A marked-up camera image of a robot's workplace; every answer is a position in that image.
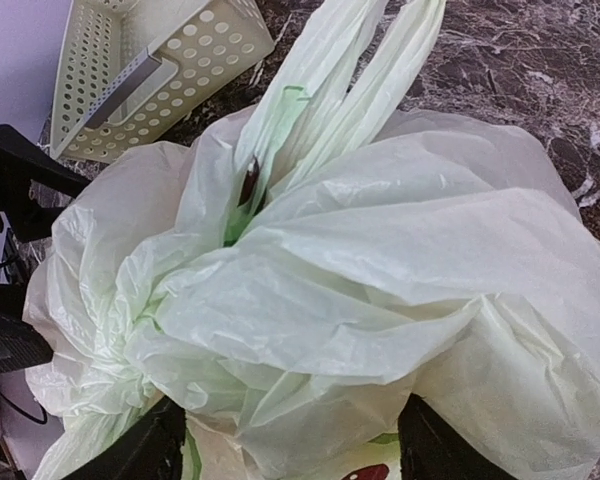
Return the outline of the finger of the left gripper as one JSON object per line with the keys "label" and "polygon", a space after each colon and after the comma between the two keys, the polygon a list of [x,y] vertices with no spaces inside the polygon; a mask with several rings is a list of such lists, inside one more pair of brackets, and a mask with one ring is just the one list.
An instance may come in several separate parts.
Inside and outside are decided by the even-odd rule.
{"label": "finger of the left gripper", "polygon": [[26,289],[0,284],[0,374],[49,363],[53,350],[48,342],[23,320]]}
{"label": "finger of the left gripper", "polygon": [[90,180],[51,159],[10,125],[0,125],[0,232],[6,217],[19,240],[39,240],[51,235],[60,207],[46,208],[30,197],[37,182],[72,198]]}

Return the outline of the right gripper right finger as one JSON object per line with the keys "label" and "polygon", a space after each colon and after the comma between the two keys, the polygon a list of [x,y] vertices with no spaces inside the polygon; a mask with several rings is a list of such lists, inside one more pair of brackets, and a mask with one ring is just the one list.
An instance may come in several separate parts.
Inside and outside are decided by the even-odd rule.
{"label": "right gripper right finger", "polygon": [[399,416],[398,436],[403,479],[514,480],[415,394]]}

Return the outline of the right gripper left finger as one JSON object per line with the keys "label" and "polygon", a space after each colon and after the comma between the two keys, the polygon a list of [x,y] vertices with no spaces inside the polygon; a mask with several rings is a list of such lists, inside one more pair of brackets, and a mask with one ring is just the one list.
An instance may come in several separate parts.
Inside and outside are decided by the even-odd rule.
{"label": "right gripper left finger", "polygon": [[180,479],[185,433],[184,409],[163,397],[111,447],[66,479]]}

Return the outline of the light green plastic bag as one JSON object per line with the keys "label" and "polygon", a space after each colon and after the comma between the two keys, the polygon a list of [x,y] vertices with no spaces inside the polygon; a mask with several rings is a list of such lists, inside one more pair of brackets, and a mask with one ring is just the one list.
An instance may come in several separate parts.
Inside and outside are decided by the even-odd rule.
{"label": "light green plastic bag", "polygon": [[411,395],[519,479],[600,458],[600,242],[526,131],[397,106],[445,5],[327,1],[258,105],[134,147],[60,214],[24,318],[60,479],[154,399],[191,479],[326,479]]}

